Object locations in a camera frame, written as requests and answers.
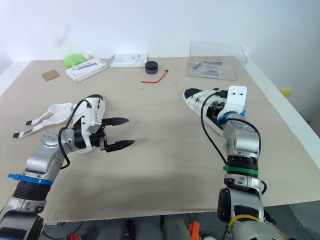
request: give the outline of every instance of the black cable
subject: black cable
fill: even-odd
[[[74,117],[77,109],[79,108],[80,104],[82,104],[83,102],[86,102],[86,107],[87,107],[87,108],[91,108],[91,104],[90,104],[90,102],[89,102],[87,99],[82,99],[82,100],[80,100],[80,102],[78,102],[78,104],[77,104],[77,105],[75,106],[75,108],[73,109],[73,112],[72,112],[71,116],[69,117],[68,122],[67,122],[66,125],[65,125],[66,128],[69,127],[69,124],[70,124],[72,118]]]
[[[258,129],[253,124],[251,124],[250,122],[248,122],[246,120],[243,120],[243,119],[227,118],[224,121],[224,124],[226,124],[227,121],[237,121],[237,122],[242,122],[242,123],[245,123],[245,124],[249,125],[256,132],[256,134],[258,134],[258,138],[259,138],[259,154],[260,154],[260,151],[261,151],[261,136],[260,136],[260,132],[258,131]]]
[[[227,165],[227,161],[225,159],[225,157],[222,155],[221,151],[219,150],[219,148],[217,147],[217,145],[214,143],[214,141],[211,139],[211,137],[209,136],[206,128],[205,128],[205,124],[204,124],[204,107],[208,101],[209,98],[211,98],[212,96],[216,95],[216,93],[213,93],[211,94],[210,96],[208,96],[203,104],[202,104],[202,107],[201,107],[201,114],[200,114],[200,119],[201,119],[201,125],[202,125],[202,128],[203,128],[203,131],[205,133],[205,135],[207,136],[207,138],[209,139],[210,143],[214,146],[215,150],[218,152],[218,154],[220,155],[220,157],[222,158],[222,161],[224,162],[225,165]]]
[[[81,226],[82,226],[82,224],[84,224],[84,222],[82,221],[81,223],[80,223],[80,225],[74,230],[74,231],[72,231],[72,233],[76,233],[80,228],[81,228]],[[42,234],[43,235],[45,235],[47,238],[49,238],[49,239],[53,239],[53,240],[62,240],[62,239],[66,239],[66,237],[62,237],[62,238],[56,238],[56,237],[52,237],[52,236],[48,236],[47,235],[47,233],[45,233],[45,231],[43,231],[42,232]]]
[[[263,188],[263,190],[261,192],[261,194],[263,195],[267,191],[267,184],[266,184],[265,181],[262,181],[262,180],[261,180],[261,183],[264,185],[264,188]]]
[[[228,224],[225,226],[224,233],[223,233],[223,235],[222,235],[221,240],[225,240],[225,238],[226,238],[226,236],[227,236],[227,232],[228,232]]]
[[[83,102],[86,102],[86,107],[87,107],[87,108],[91,108],[91,104],[90,104],[90,102],[89,102],[88,100],[82,99],[81,101],[79,101],[78,104],[75,106],[75,108],[74,108],[71,116],[69,117],[68,122],[66,123],[66,125],[59,130],[59,133],[58,133],[58,145],[59,145],[59,148],[60,148],[60,151],[61,151],[63,157],[64,157],[65,160],[66,160],[66,165],[62,166],[62,167],[60,168],[60,170],[65,169],[65,168],[67,168],[67,167],[70,165],[70,159],[68,158],[68,156],[67,156],[67,154],[66,154],[66,152],[65,152],[65,150],[64,150],[64,147],[62,146],[62,142],[61,142],[62,132],[63,132],[63,130],[68,129],[69,124],[70,124],[70,122],[71,122],[71,119],[74,117],[77,109],[79,108],[80,104],[82,104]]]

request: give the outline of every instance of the white box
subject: white box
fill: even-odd
[[[110,68],[144,68],[147,62],[145,53],[115,54],[110,58]]]
[[[79,83],[107,68],[108,64],[106,62],[98,58],[93,58],[80,63],[77,66],[66,69],[65,73],[76,83]]]

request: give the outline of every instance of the transparent container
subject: transparent container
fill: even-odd
[[[237,80],[246,63],[247,58],[239,45],[192,41],[187,75]]]

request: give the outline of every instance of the small cardboard piece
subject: small cardboard piece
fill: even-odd
[[[57,70],[51,70],[51,71],[42,73],[42,77],[44,78],[44,80],[50,81],[52,79],[60,77],[60,74],[57,72]]]

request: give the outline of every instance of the blue ring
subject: blue ring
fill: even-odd
[[[21,174],[9,173],[8,178],[11,178],[13,180],[20,180],[20,181],[24,181],[24,182],[28,182],[28,183],[33,183],[33,184],[43,184],[43,185],[54,184],[54,181],[35,178],[35,177],[29,177],[29,176],[23,176]]]

